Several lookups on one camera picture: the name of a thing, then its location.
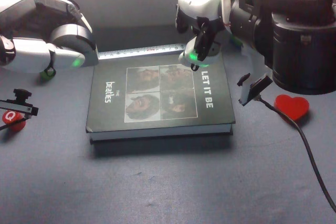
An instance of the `black book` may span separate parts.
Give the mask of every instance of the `black book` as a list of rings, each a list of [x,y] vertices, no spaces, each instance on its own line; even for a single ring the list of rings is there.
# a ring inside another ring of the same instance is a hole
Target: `black book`
[[[93,142],[231,133],[235,116],[223,59],[194,72],[178,55],[101,60],[86,131]]]

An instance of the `red object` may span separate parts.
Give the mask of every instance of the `red object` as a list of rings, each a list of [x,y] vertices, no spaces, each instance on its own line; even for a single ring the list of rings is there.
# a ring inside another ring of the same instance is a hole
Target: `red object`
[[[274,107],[297,121],[308,113],[309,102],[303,97],[292,98],[289,95],[281,94],[276,97]]]
[[[23,118],[23,116],[21,115],[21,113],[7,110],[2,116],[2,121],[5,124],[10,124],[10,123],[16,122],[17,120],[20,120],[22,118]],[[15,125],[13,125],[9,128],[12,131],[18,132],[18,131],[22,130],[25,126],[26,126],[26,121],[24,121],[22,123],[15,124]]]

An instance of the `heart-shaped object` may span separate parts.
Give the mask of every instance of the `heart-shaped object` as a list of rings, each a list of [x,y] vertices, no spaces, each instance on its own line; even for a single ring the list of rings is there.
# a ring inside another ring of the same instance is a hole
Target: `heart-shaped object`
[[[297,121],[309,111],[309,102],[303,97],[290,97],[286,94],[278,95],[274,107],[288,115],[292,120]]]

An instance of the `gray tabletop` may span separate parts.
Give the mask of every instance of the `gray tabletop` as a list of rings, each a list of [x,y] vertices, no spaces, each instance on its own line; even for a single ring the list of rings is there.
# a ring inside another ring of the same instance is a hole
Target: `gray tabletop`
[[[1,70],[0,99],[24,88],[40,110],[18,134],[0,133],[0,223],[336,223],[299,134],[263,104],[238,103],[247,60],[233,47],[224,53],[232,136],[91,146],[93,68],[49,83]],[[283,93],[272,84],[262,97]],[[336,92],[307,99],[303,130],[336,199]]]

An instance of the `wire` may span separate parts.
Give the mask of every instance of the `wire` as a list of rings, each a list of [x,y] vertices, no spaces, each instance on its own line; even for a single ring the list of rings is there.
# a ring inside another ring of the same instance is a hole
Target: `wire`
[[[286,118],[298,130],[298,132],[300,133],[300,136],[301,136],[301,138],[303,140],[303,143],[305,144],[305,147],[306,147],[309,159],[310,159],[310,163],[311,163],[311,165],[313,167],[313,170],[315,172],[316,178],[319,181],[321,189],[322,189],[322,191],[323,191],[323,193],[324,193],[324,195],[325,195],[328,203],[330,204],[332,210],[334,210],[334,212],[336,212],[335,203],[332,200],[332,198],[330,197],[327,188],[325,187],[325,184],[324,184],[324,182],[322,180],[322,177],[321,177],[321,175],[319,173],[319,170],[317,169],[317,165],[315,163],[315,160],[314,160],[314,157],[313,157],[313,153],[311,152],[311,149],[309,147],[309,144],[308,144],[308,141],[306,139],[306,136],[303,133],[303,131],[300,128],[300,126],[294,120],[292,120],[288,115],[284,114],[283,112],[281,112],[280,110],[274,108],[271,104],[269,104],[268,102],[266,102],[265,100],[263,100],[261,98],[261,96],[259,96],[256,100],[259,101],[259,102],[262,102],[267,108],[269,108],[270,110],[273,110],[274,112],[278,113],[280,116],[283,116],[284,118]]]
[[[13,123],[9,123],[9,124],[3,125],[3,126],[0,127],[0,131],[4,130],[4,129],[6,129],[6,128],[9,128],[9,127],[11,127],[11,126],[13,126],[13,125],[15,125],[15,124],[18,124],[18,123],[22,123],[22,122],[24,122],[24,121],[27,121],[28,119],[29,119],[29,118],[22,118],[22,119],[17,120],[17,121],[15,121],[15,122],[13,122]]]

